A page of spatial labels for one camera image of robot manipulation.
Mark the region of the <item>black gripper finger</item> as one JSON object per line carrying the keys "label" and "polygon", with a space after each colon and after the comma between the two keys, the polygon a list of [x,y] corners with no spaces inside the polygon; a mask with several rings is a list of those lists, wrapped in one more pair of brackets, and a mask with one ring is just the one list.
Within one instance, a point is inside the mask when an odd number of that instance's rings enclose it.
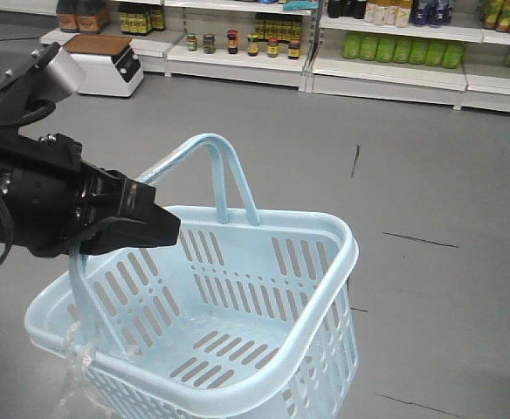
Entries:
{"label": "black gripper finger", "polygon": [[98,256],[123,248],[156,248],[177,242],[181,220],[162,207],[152,207],[146,222],[119,220],[83,241],[79,253]]}
{"label": "black gripper finger", "polygon": [[155,188],[126,176],[119,182],[119,219],[149,221],[155,207]]}

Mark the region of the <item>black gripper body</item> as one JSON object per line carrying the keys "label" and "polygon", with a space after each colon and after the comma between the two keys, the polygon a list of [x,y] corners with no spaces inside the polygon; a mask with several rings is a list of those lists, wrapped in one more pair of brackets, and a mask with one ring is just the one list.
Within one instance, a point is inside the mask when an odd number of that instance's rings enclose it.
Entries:
{"label": "black gripper body", "polygon": [[38,258],[77,245],[87,255],[125,246],[127,178],[82,159],[63,134],[36,141],[0,134],[0,243]]}

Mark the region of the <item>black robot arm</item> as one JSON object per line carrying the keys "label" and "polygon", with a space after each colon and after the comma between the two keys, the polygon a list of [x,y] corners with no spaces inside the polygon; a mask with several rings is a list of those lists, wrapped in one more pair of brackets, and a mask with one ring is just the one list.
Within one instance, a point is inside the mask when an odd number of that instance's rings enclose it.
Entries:
{"label": "black robot arm", "polygon": [[42,120],[55,101],[39,92],[38,71],[0,85],[0,243],[39,258],[176,244],[180,219],[155,204],[155,188],[84,161],[79,142],[18,130]]}

